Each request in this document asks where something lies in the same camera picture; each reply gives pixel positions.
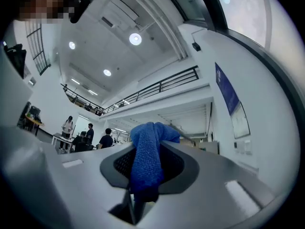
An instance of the white table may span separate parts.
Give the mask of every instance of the white table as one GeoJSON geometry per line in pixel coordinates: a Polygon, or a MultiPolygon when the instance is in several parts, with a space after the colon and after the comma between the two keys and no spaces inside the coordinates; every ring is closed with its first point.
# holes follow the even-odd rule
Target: white table
{"type": "Polygon", "coordinates": [[[64,143],[69,144],[69,147],[68,147],[68,152],[69,152],[70,147],[71,147],[71,143],[72,143],[72,139],[69,139],[69,140],[68,139],[63,139],[63,137],[61,136],[60,133],[55,133],[53,135],[52,142],[51,142],[51,144],[54,145],[54,147],[56,146],[56,140],[60,140],[64,143]]]}

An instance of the white shirt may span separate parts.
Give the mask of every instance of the white shirt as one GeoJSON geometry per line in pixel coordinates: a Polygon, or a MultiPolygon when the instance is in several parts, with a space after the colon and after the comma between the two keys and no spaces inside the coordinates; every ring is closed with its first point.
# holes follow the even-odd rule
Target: white shirt
{"type": "Polygon", "coordinates": [[[73,128],[74,128],[74,126],[73,126],[73,121],[71,121],[70,123],[69,123],[69,121],[67,120],[67,121],[65,121],[64,123],[63,123],[63,125],[62,126],[64,126],[65,127],[65,129],[63,130],[63,132],[64,133],[66,133],[66,134],[70,134],[70,132],[73,130],[73,128]]]}

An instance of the person in white shirt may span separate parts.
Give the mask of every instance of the person in white shirt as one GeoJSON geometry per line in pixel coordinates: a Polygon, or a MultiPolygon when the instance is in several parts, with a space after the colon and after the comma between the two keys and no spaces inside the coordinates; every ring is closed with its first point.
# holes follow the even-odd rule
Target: person in white shirt
{"type": "MultiPolygon", "coordinates": [[[[70,132],[74,128],[72,119],[73,119],[73,117],[69,116],[69,118],[62,125],[62,134],[61,135],[64,138],[70,139],[70,132]]],[[[68,151],[68,145],[69,144],[66,143],[66,147],[65,147],[66,151],[68,151]]],[[[59,149],[62,150],[62,147],[63,147],[63,142],[61,141],[61,146],[59,149]]]]}

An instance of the black mesh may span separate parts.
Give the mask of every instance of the black mesh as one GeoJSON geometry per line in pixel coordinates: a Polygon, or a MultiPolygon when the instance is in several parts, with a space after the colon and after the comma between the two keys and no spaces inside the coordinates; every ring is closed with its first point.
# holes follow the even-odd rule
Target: black mesh
{"type": "Polygon", "coordinates": [[[160,146],[160,161],[164,173],[164,180],[162,183],[175,178],[184,169],[183,159],[163,146],[160,146]]]}
{"type": "Polygon", "coordinates": [[[135,154],[136,154],[136,149],[134,148],[133,150],[129,151],[127,154],[116,159],[113,163],[114,168],[128,179],[130,179],[130,174],[132,172],[132,165],[135,154]]]}

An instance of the black pants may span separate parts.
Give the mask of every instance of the black pants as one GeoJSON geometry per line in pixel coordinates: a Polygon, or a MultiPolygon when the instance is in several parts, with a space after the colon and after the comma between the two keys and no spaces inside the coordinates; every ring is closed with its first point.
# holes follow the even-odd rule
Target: black pants
{"type": "Polygon", "coordinates": [[[70,134],[67,134],[67,133],[62,133],[62,136],[64,137],[64,138],[69,138],[70,137],[70,134]]]}

